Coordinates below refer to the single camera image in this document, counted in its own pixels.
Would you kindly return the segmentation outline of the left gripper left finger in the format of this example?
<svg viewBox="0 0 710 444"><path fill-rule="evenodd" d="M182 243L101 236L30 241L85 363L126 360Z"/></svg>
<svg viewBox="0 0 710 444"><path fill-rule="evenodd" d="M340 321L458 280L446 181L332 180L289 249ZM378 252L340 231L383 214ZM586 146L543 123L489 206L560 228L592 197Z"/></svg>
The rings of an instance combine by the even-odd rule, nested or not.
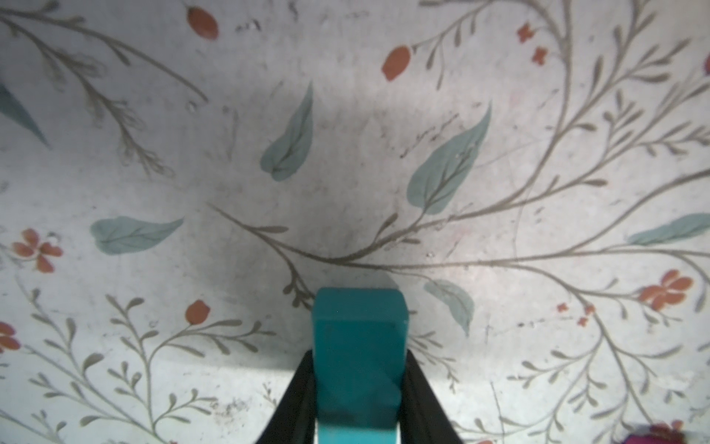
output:
<svg viewBox="0 0 710 444"><path fill-rule="evenodd" d="M314 444L315 426L314 354L307 351L256 444Z"/></svg>

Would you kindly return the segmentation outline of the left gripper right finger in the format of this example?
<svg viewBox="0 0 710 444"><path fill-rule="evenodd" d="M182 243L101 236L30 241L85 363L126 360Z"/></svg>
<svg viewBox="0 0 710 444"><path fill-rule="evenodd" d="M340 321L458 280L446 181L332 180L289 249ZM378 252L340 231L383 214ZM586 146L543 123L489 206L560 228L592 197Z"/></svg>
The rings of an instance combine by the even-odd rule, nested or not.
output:
<svg viewBox="0 0 710 444"><path fill-rule="evenodd" d="M412 351L401 384L399 427L403 444L462 444Z"/></svg>

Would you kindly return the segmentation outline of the teal rectangular block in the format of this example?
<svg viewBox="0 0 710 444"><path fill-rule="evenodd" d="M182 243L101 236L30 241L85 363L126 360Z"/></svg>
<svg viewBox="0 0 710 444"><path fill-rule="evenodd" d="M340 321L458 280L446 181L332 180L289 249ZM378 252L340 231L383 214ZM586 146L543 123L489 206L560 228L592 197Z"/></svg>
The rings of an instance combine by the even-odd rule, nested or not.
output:
<svg viewBox="0 0 710 444"><path fill-rule="evenodd" d="M402 293L322 288L312 326L318 442L397 442L409 330Z"/></svg>

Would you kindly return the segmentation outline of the small magenta cube block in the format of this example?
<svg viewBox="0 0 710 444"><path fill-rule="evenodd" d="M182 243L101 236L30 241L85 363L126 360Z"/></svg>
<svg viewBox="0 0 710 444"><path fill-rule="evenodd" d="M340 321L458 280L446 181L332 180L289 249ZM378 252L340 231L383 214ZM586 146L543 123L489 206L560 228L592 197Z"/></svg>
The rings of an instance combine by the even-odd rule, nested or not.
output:
<svg viewBox="0 0 710 444"><path fill-rule="evenodd" d="M662 423L640 427L630 433L622 444L686 444L687 437L680 430Z"/></svg>

